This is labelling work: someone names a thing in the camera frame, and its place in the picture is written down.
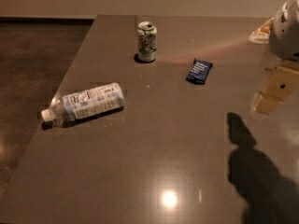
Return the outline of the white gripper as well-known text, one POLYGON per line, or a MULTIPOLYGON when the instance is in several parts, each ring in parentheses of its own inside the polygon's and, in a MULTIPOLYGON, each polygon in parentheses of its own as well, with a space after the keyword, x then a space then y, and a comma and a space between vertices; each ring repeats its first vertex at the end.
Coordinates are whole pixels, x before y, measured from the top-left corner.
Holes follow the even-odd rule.
POLYGON ((299 89, 299 0, 287 0, 275 14, 250 36, 255 44, 267 44, 281 61, 263 72, 262 85, 253 95, 250 114, 266 119, 299 89))

